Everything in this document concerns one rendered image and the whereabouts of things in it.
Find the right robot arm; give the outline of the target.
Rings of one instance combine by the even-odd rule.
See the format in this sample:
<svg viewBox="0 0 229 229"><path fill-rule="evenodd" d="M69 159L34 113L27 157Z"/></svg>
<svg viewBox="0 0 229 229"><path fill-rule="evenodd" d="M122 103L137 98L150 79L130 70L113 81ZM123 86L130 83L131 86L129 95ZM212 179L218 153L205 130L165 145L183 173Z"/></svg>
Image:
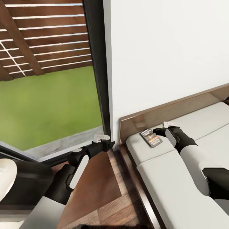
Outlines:
<svg viewBox="0 0 229 229"><path fill-rule="evenodd" d="M167 137L183 159L197 189L211 197L229 216L229 168L201 149L173 122L153 133Z"/></svg>

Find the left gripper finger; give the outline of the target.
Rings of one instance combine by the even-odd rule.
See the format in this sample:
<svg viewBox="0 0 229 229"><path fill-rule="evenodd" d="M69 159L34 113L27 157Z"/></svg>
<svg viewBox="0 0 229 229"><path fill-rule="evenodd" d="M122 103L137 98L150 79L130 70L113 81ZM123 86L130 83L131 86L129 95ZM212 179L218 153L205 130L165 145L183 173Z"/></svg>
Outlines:
<svg viewBox="0 0 229 229"><path fill-rule="evenodd" d="M114 144L115 144L115 141L109 143L109 144L108 144L108 149L112 148L112 147L114 146Z"/></svg>

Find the hardback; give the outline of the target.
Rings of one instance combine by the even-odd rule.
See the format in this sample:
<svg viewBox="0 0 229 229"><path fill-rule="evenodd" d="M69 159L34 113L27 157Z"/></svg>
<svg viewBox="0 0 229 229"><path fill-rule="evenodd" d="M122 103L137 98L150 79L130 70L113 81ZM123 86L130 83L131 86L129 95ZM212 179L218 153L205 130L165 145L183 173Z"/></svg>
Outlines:
<svg viewBox="0 0 229 229"><path fill-rule="evenodd" d="M161 142L163 142L155 133L153 133L152 129L145 130L141 133L143 138L151 145L152 148L158 146Z"/></svg>

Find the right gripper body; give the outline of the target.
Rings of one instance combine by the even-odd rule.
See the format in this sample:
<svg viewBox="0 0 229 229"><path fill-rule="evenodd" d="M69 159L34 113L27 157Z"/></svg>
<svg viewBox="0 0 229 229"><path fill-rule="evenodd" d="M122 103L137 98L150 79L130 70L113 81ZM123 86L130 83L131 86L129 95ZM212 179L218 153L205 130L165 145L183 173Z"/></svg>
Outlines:
<svg viewBox="0 0 229 229"><path fill-rule="evenodd" d="M156 135L160 135L160 136L163 136L163 137L166 137L165 135L164 135L164 130L165 130L166 128L156 128Z"/></svg>

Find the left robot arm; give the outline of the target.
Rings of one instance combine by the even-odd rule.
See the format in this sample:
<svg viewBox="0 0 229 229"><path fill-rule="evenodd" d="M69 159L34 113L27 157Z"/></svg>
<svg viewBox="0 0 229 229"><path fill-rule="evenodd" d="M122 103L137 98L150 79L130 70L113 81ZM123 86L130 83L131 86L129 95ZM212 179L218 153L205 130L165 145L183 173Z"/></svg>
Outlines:
<svg viewBox="0 0 229 229"><path fill-rule="evenodd" d="M91 145L73 150L68 159L69 164L65 164L55 174L53 182L19 229L56 229L71 192L88 161L101 151L108 152L114 146L115 141L101 141L109 139L108 135L95 134Z"/></svg>

